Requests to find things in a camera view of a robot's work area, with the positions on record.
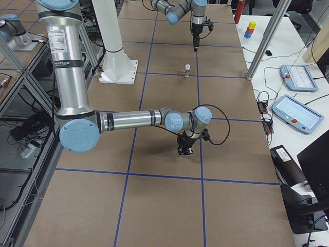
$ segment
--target brown paper floor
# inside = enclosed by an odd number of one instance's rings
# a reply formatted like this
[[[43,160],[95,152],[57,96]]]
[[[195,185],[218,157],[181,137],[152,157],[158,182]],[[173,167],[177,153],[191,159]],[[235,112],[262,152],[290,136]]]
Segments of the brown paper floor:
[[[174,135],[140,128],[104,133],[85,154],[63,151],[25,247],[294,246],[230,8],[207,15],[214,31],[196,54],[189,16],[172,27],[125,2],[119,23],[125,52],[139,60],[136,82],[94,77],[88,94],[108,111],[217,105],[231,119],[227,142],[197,142],[194,155],[177,157]],[[220,142],[227,123],[211,110]]]

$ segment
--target gray metal cylinder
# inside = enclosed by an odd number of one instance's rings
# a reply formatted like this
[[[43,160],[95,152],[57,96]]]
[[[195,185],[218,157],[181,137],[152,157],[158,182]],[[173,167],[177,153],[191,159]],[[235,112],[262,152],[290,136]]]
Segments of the gray metal cylinder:
[[[37,4],[40,21],[47,27],[51,55],[61,100],[60,116],[80,115],[93,112],[89,105],[83,59],[79,41],[81,20],[52,14]],[[79,5],[65,13],[81,16]]]

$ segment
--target label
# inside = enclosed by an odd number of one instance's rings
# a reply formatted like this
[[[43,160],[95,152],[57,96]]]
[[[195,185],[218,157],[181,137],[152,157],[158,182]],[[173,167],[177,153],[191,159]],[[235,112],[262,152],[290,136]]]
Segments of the label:
[[[280,158],[283,160],[283,162],[287,162],[291,160],[289,155],[283,148],[277,149],[277,153],[280,156]]]
[[[67,44],[65,39],[65,31],[60,30],[52,30],[48,31],[49,37],[49,45],[51,53],[60,53],[67,52]]]
[[[54,61],[53,66],[54,68],[75,68],[75,67],[83,68],[83,61],[82,60]]]

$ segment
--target colored blocks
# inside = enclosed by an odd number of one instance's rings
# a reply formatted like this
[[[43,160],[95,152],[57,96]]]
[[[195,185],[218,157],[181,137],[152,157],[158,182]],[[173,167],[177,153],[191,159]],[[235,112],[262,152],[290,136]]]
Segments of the colored blocks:
[[[254,30],[255,27],[256,27],[256,22],[249,22],[249,26],[248,26],[249,29]]]
[[[256,27],[256,22],[249,22],[249,25],[248,25],[248,27],[247,27],[247,31],[246,31],[246,33],[245,33],[245,38],[248,39],[248,38],[251,37],[251,35],[252,35],[252,33],[253,33],[255,27]]]

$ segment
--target computer monitor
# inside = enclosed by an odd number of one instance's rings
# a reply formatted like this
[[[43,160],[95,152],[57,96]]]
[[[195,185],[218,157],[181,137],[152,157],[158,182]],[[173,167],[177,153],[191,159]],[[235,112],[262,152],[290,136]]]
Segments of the computer monitor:
[[[303,173],[318,203],[300,209],[307,215],[324,211],[329,218],[329,131],[325,132],[297,155]]]
[[[323,214],[329,218],[329,131],[297,155],[302,171],[316,199],[302,196],[287,185],[281,185],[291,229],[295,234],[327,230]]]

